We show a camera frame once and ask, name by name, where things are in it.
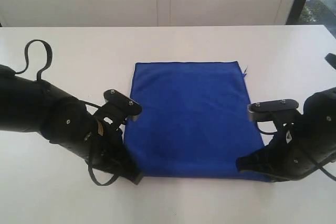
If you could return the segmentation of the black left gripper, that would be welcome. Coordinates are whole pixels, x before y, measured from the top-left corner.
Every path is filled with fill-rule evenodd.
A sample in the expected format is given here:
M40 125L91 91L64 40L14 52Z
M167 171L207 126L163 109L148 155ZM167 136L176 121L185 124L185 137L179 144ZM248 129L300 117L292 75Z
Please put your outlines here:
M143 173L123 144L122 131L103 120L87 127L80 125L62 140L63 148L82 158L88 170L116 174L138 185Z

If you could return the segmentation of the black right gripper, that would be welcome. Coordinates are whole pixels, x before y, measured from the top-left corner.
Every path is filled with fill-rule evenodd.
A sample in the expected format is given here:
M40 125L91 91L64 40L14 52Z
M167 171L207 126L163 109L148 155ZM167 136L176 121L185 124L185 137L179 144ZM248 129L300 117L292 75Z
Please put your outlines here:
M276 181L301 180L318 170L335 180L325 168L334 161L335 124L292 124L261 150L237 158L236 167Z

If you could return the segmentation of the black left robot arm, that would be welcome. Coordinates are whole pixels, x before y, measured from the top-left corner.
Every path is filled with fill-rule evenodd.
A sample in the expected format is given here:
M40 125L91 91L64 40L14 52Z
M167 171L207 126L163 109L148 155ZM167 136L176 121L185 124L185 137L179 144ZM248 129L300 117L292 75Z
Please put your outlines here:
M135 120L142 108L114 89L103 96L105 104L91 114L88 102L1 66L1 130L40 134L83 159L92 180L94 170L100 170L111 174L108 184L120 177L138 184L143 174L123 142L121 126Z

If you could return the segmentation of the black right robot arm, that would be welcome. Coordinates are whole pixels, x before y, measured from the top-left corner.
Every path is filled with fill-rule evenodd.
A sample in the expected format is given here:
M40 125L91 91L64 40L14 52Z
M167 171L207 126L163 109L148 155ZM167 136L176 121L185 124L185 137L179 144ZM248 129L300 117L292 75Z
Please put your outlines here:
M293 99L248 105L249 120L272 122L276 131L264 147L236 159L239 172L255 172L273 182L301 180L335 162L335 88L308 97L303 112Z

